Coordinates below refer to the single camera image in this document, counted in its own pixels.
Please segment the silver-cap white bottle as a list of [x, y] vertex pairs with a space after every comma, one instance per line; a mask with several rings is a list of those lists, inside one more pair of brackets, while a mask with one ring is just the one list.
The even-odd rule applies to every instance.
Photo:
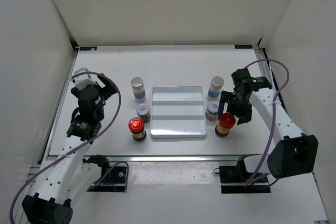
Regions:
[[210, 86], [208, 88], [207, 100], [215, 101], [219, 98], [224, 85], [224, 79], [220, 76], [215, 76], [212, 78]]
[[143, 79], [140, 77], [134, 77], [131, 80], [131, 87], [133, 95], [137, 103], [144, 103], [146, 100], [145, 88]]

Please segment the red-lid dark jar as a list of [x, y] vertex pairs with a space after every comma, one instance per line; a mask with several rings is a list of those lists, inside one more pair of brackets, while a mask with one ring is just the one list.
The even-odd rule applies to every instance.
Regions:
[[146, 138], [145, 124], [141, 118], [132, 118], [128, 126], [135, 141], [142, 141]]

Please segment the small dark spice jar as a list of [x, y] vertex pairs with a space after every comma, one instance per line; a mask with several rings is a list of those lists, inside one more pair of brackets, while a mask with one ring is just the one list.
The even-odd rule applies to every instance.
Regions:
[[150, 122], [150, 109], [146, 104], [139, 104], [136, 108], [136, 113], [144, 123]]

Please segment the right aluminium frame rail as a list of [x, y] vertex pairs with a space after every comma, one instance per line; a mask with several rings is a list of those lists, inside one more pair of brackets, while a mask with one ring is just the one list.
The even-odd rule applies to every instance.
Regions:
[[[265, 48], [260, 48], [259, 46], [253, 46], [257, 60], [268, 59]], [[268, 81], [272, 84], [272, 89], [277, 92], [278, 86], [275, 83], [274, 75], [271, 69], [271, 65], [268, 61], [261, 61], [257, 63], [259, 65], [260, 72], [262, 76], [266, 77]]]

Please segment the left aluminium frame rail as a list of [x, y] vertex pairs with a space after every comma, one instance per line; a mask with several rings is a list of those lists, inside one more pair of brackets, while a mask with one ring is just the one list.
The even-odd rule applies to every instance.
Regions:
[[15, 82], [12, 157], [17, 175], [8, 181], [14, 187], [6, 223], [15, 222], [19, 209], [18, 192], [28, 178], [30, 167], [41, 158], [55, 121], [61, 94], [68, 79], [74, 51], [68, 39], [50, 42], [20, 41], [15, 47], [17, 59], [11, 80]]

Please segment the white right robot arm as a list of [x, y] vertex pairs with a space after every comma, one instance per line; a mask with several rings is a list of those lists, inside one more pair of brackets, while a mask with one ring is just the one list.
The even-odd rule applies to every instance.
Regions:
[[308, 174], [313, 171], [318, 140], [306, 135], [295, 125], [287, 112], [276, 102], [276, 93], [265, 77], [252, 77], [247, 68], [232, 73], [234, 89], [222, 91], [217, 112], [217, 135], [226, 136], [235, 125], [251, 121], [256, 110], [270, 131], [274, 149], [262, 155], [245, 156], [236, 168], [236, 177], [242, 182], [253, 181], [261, 174], [276, 179]]

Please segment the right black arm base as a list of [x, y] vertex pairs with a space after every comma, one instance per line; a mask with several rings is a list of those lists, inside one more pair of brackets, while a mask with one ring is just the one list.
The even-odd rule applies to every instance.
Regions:
[[214, 175], [219, 175], [222, 194], [268, 194], [271, 193], [267, 177], [264, 177], [252, 186], [244, 186], [250, 173], [243, 175], [237, 166], [220, 166], [213, 170]]

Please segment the white divided tray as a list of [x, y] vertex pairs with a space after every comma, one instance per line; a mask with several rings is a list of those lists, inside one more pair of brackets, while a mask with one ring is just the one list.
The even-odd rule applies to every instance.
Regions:
[[153, 87], [150, 134], [158, 141], [204, 138], [205, 101], [200, 86]]

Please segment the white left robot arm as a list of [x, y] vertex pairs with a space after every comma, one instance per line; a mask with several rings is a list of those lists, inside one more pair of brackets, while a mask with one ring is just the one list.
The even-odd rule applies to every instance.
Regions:
[[44, 183], [34, 195], [26, 195], [22, 208], [29, 223], [70, 223], [73, 215], [73, 199], [70, 185], [85, 153], [95, 139], [105, 130], [101, 128], [106, 101], [120, 94], [116, 84], [103, 73], [96, 74], [103, 87], [92, 80], [92, 71], [83, 70], [72, 76], [71, 93], [78, 106], [73, 111], [66, 132], [65, 144], [58, 158], [38, 173], [50, 170]]

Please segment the red-lid amber jar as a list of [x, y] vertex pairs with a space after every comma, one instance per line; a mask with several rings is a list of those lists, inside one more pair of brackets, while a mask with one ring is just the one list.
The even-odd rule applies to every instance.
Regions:
[[215, 133], [220, 137], [225, 137], [236, 123], [236, 118], [230, 113], [223, 113], [215, 127]]

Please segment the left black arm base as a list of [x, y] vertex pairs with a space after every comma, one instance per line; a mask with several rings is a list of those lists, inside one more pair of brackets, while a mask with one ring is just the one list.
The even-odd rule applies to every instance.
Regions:
[[129, 164], [117, 162], [105, 165], [101, 177], [93, 183], [88, 192], [124, 193], [128, 187]]

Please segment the aluminium frame rail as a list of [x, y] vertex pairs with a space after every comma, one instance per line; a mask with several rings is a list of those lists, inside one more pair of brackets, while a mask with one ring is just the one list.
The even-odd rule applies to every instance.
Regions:
[[[265, 48], [260, 48], [259, 46], [253, 46], [257, 60], [268, 59]], [[257, 63], [259, 65], [260, 72], [262, 76], [266, 77], [268, 81], [272, 84], [272, 89], [277, 92], [278, 86], [275, 83], [274, 75], [271, 69], [271, 65], [268, 61], [261, 61]]]
[[12, 157], [17, 175], [8, 181], [14, 187], [6, 223], [15, 222], [19, 209], [18, 192], [28, 178], [30, 167], [41, 158], [55, 121], [61, 94], [68, 79], [74, 51], [68, 39], [50, 42], [20, 41], [15, 47], [17, 59], [11, 80], [15, 82]]
[[241, 156], [250, 155], [102, 155], [112, 162], [217, 162], [237, 161]]

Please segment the small pale spice jar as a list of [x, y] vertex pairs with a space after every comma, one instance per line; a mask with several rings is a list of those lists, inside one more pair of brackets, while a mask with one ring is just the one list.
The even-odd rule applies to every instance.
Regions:
[[217, 101], [211, 101], [206, 109], [205, 116], [209, 121], [216, 121], [218, 117], [219, 103]]

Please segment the front aluminium frame rail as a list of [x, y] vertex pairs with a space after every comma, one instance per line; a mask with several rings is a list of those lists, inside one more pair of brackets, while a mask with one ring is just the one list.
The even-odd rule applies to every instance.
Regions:
[[217, 162], [237, 161], [241, 156], [250, 155], [102, 155], [112, 162]]

